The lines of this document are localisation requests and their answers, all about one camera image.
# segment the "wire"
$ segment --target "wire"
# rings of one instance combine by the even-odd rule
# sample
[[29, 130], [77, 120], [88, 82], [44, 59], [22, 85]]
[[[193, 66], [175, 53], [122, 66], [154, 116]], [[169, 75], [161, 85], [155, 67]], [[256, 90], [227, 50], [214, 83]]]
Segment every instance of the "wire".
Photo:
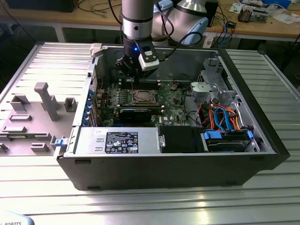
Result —
[[[159, 5], [158, 3], [156, 3], [155, 5], [156, 5], [156, 8], [158, 9], [158, 11], [159, 11], [159, 13], [160, 13], [161, 20], [162, 20], [162, 22], [163, 22], [163, 26], [164, 26], [164, 29], [165, 29], [165, 33], [166, 33], [166, 34], [170, 37], [170, 39], [171, 39], [171, 35], [172, 35], [172, 34], [174, 33], [174, 31], [175, 31], [174, 25], [173, 25], [173, 23], [169, 20], [169, 18], [162, 12], [160, 5]], [[167, 28], [166, 28], [166, 26], [165, 26], [165, 20], [164, 20], [164, 18], [169, 22], [170, 26], [172, 27], [172, 30], [171, 30], [171, 33], [170, 33], [170, 34], [168, 34]]]
[[198, 34], [198, 35], [200, 36], [200, 40], [197, 41], [195, 44], [184, 45], [184, 46], [193, 46], [193, 45], [196, 45], [196, 44], [198, 44], [198, 43], [200, 43], [200, 42], [202, 41], [203, 36], [202, 36], [201, 33], [197, 32], [197, 31], [190, 32], [190, 33], [186, 34], [185, 36], [183, 36], [183, 38], [178, 42], [178, 44], [173, 48], [173, 50], [172, 50], [169, 54], [166, 55], [166, 59], [169, 58], [169, 57], [176, 51], [176, 49], [181, 45], [181, 43], [182, 43], [188, 36], [190, 36], [190, 35], [192, 35], [192, 34]]
[[176, 78], [177, 76], [180, 76], [180, 75], [183, 75], [183, 76], [187, 77], [191, 82], [193, 82], [192, 78], [191, 78], [189, 75], [184, 74], [184, 73], [176, 74], [175, 77], [173, 78], [173, 81], [175, 81], [175, 78]]
[[123, 44], [123, 40], [122, 40], [122, 25], [120, 26], [120, 42], [121, 42], [121, 44]]
[[226, 24], [225, 24], [224, 20], [220, 19], [220, 21], [222, 21], [222, 22], [223, 22], [224, 29], [225, 29], [225, 34], [224, 34], [224, 37], [223, 37], [222, 43], [221, 43], [221, 45], [220, 45], [220, 48], [221, 48], [221, 47], [224, 45], [224, 40], [225, 40], [225, 37], [226, 37], [226, 35], [227, 35], [227, 27], [226, 27]]
[[190, 89], [191, 87], [190, 86], [188, 86], [188, 88], [187, 88], [187, 91], [186, 91], [186, 93], [185, 93], [185, 95], [184, 95], [184, 98], [183, 98], [183, 110], [184, 110], [184, 113], [193, 121], [193, 122], [195, 122], [195, 124], [199, 127], [201, 127], [201, 124], [198, 122], [198, 121], [196, 121], [196, 120], [194, 120], [194, 118], [193, 117], [191, 117], [189, 114], [188, 114], [188, 112], [187, 112], [187, 110], [186, 110], [186, 106], [185, 106], [185, 101], [186, 101], [186, 97], [187, 97], [187, 94], [188, 94], [188, 90]]
[[103, 77], [101, 75], [96, 75], [94, 76], [93, 80], [92, 80], [92, 83], [94, 83], [96, 77], [100, 77], [101, 78], [101, 87], [100, 87], [100, 90], [103, 88]]
[[231, 124], [229, 123], [229, 116], [227, 113], [227, 110], [223, 107], [219, 107], [215, 110], [215, 115], [214, 115], [214, 119], [215, 119], [215, 124], [223, 131], [225, 132], [225, 129], [223, 127], [221, 127], [221, 125], [218, 122], [218, 118], [217, 118], [217, 112], [223, 110], [224, 116], [225, 116], [225, 122], [226, 122], [226, 126], [228, 128], [228, 130], [233, 130]]
[[3, 2], [1, 0], [0, 0], [0, 3], [1, 3], [2, 8], [10, 16], [10, 18], [12, 18], [34, 42], [36, 42], [36, 39], [34, 39], [34, 37], [31, 36], [30, 33], [28, 33], [28, 31], [26, 29], [24, 29], [24, 27], [7, 11], [7, 9], [4, 7]]
[[123, 25], [122, 22], [117, 18], [116, 14], [114, 13], [114, 10], [113, 10], [113, 6], [112, 6], [112, 3], [111, 3], [111, 0], [108, 0], [108, 4], [109, 4], [109, 7], [111, 8], [113, 17], [114, 17], [115, 20], [122, 26], [122, 25]]
[[298, 41], [298, 39], [299, 39], [299, 38], [300, 38], [300, 33], [299, 33], [298, 37], [296, 38], [295, 42], [293, 43], [293, 45], [292, 45], [291, 49], [293, 49], [293, 48], [294, 48], [294, 46], [295, 46], [295, 44], [297, 43], [297, 41]]
[[107, 4], [108, 2], [107, 2], [107, 3], [99, 3], [99, 4], [96, 4], [96, 5], [93, 5], [93, 6], [92, 6], [92, 10], [84, 9], [84, 8], [82, 8], [82, 7], [80, 6], [84, 1], [86, 1], [86, 0], [81, 0], [81, 1], [78, 3], [77, 7], [78, 7], [79, 9], [85, 11], [85, 12], [102, 12], [102, 11], [105, 11], [105, 10], [110, 9], [110, 7], [108, 7], [108, 8], [103, 8], [103, 9], [99, 9], [99, 10], [93, 10], [95, 6]]

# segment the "warning label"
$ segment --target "warning label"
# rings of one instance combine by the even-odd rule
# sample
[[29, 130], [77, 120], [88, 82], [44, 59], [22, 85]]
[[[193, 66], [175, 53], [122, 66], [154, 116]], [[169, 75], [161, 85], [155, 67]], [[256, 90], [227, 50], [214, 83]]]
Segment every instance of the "warning label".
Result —
[[107, 132], [105, 152], [138, 153], [137, 132]]

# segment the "slotted aluminum surface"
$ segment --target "slotted aluminum surface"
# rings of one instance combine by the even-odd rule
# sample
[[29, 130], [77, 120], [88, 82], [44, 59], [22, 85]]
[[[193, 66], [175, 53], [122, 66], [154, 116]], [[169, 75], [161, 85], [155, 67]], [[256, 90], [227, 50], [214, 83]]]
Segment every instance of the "slotted aluminum surface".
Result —
[[[262, 85], [255, 79], [246, 81]], [[273, 81], [277, 81], [273, 85], [284, 86], [276, 75]], [[260, 98], [262, 107], [281, 110], [276, 98]], [[296, 110], [299, 102], [289, 98], [282, 103]], [[272, 115], [275, 108], [268, 109]], [[242, 187], [78, 191], [52, 157], [0, 157], [0, 205], [31, 216], [36, 225], [298, 225], [299, 140], [295, 136], [289, 139], [286, 133], [293, 128], [299, 132], [298, 125], [275, 125], [281, 127], [282, 135], [286, 134], [288, 140], [284, 142], [292, 156], [275, 170], [260, 172]]]

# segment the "robot end effector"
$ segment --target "robot end effector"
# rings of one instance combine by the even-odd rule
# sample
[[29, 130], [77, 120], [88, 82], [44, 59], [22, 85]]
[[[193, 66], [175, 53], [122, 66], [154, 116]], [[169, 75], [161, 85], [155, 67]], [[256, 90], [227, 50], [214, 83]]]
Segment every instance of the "robot end effector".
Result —
[[[181, 2], [188, 1], [202, 5], [206, 2], [206, 0], [183, 0]], [[161, 15], [156, 13], [156, 15], [153, 16], [153, 6], [157, 2], [159, 2], [159, 0], [122, 0], [124, 55], [117, 60], [116, 65], [122, 74], [133, 77], [136, 83], [139, 82], [139, 79], [146, 78], [152, 74], [158, 68], [159, 62], [164, 61], [170, 56], [170, 54], [156, 54], [152, 43], [151, 34], [166, 37], [166, 34], [155, 32], [156, 28], [152, 29], [153, 21], [156, 24], [155, 27], [162, 27], [162, 23], [158, 23], [159, 19], [162, 22]], [[179, 32], [173, 34], [175, 41], [179, 41], [187, 34], [180, 33], [180, 30], [182, 30], [181, 25], [183, 25], [182, 23], [185, 23], [185, 21], [188, 21], [192, 26], [192, 29], [190, 29], [188, 33], [195, 33], [195, 28], [196, 31], [200, 31], [200, 34], [204, 33], [207, 27], [206, 17], [203, 19], [203, 17], [195, 16], [194, 13], [189, 13], [181, 4], [178, 4], [177, 8], [179, 10], [182, 8], [183, 10], [170, 9], [173, 12], [177, 12], [177, 15], [170, 19], [173, 20], [176, 27], [180, 26], [180, 29], [176, 29]], [[195, 42], [195, 36], [199, 38], [197, 34], [190, 35], [188, 38], [185, 38], [184, 44], [186, 44], [186, 41], [192, 43], [192, 40], [194, 40]]]
[[158, 0], [122, 0], [124, 55], [116, 65], [124, 75], [146, 78], [159, 66], [152, 43], [153, 5]]

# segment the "blue cable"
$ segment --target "blue cable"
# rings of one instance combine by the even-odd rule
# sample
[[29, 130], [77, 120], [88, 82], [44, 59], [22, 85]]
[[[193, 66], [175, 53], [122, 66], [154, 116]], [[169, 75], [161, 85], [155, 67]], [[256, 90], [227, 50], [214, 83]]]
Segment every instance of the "blue cable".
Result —
[[222, 40], [222, 43], [221, 43], [221, 45], [220, 45], [220, 48], [223, 46], [223, 44], [224, 44], [224, 41], [225, 41], [225, 39], [226, 39], [226, 35], [227, 35], [227, 27], [226, 27], [226, 24], [225, 24], [225, 22], [224, 22], [224, 20], [222, 20], [222, 19], [220, 19], [220, 18], [218, 18], [220, 21], [222, 21], [222, 23], [223, 23], [223, 25], [224, 25], [224, 30], [225, 30], [225, 35], [224, 35], [224, 38], [223, 38], [223, 40]]
[[223, 127], [221, 127], [221, 125], [220, 125], [219, 122], [218, 122], [218, 117], [217, 117], [217, 115], [218, 115], [218, 111], [220, 111], [220, 110], [223, 110], [223, 112], [224, 112], [225, 122], [226, 122], [226, 126], [227, 126], [228, 130], [233, 130], [233, 128], [232, 128], [232, 126], [231, 126], [231, 124], [230, 124], [230, 122], [229, 122], [229, 116], [228, 116], [227, 111], [226, 111], [225, 109], [221, 108], [221, 107], [219, 107], [219, 108], [217, 108], [217, 109], [215, 110], [214, 120], [215, 120], [216, 125], [217, 125], [223, 132], [225, 132], [225, 129], [224, 129]]

